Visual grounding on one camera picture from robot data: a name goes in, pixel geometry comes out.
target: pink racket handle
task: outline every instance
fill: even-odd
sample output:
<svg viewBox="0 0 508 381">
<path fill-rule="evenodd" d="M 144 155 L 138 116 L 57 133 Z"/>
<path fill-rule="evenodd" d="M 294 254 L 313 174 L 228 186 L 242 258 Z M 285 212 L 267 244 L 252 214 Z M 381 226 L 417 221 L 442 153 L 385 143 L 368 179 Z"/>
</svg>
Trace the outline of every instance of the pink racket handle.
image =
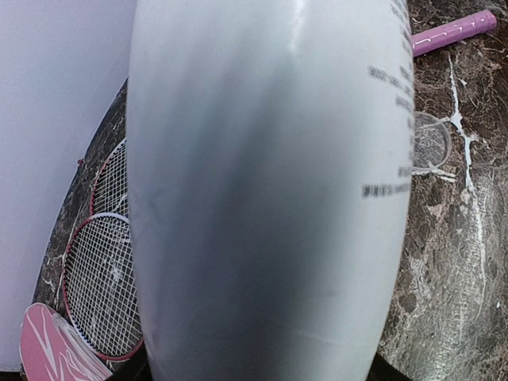
<svg viewBox="0 0 508 381">
<path fill-rule="evenodd" d="M 494 14 L 483 10 L 460 20 L 415 34 L 412 37 L 413 56 L 420 56 L 476 34 L 488 32 L 494 29 L 497 23 Z"/>
</svg>

